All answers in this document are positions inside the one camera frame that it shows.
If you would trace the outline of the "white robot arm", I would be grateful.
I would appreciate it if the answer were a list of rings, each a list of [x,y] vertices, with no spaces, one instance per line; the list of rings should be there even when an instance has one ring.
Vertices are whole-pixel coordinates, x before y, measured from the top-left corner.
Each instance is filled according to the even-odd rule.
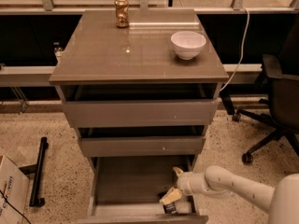
[[[173,170],[177,184],[160,199],[162,205],[194,194],[216,198],[232,192],[265,211],[268,224],[299,224],[299,174],[285,176],[273,188],[218,165],[208,166],[202,173]]]

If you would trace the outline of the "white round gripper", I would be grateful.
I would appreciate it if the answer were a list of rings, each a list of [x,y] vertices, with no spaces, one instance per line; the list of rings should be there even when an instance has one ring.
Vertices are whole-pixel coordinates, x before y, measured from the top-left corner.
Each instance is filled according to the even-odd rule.
[[[174,167],[173,171],[178,177],[178,188],[172,187],[160,199],[160,204],[168,205],[180,200],[183,195],[190,196],[203,192],[205,184],[205,177],[203,173],[184,172],[179,167]]]

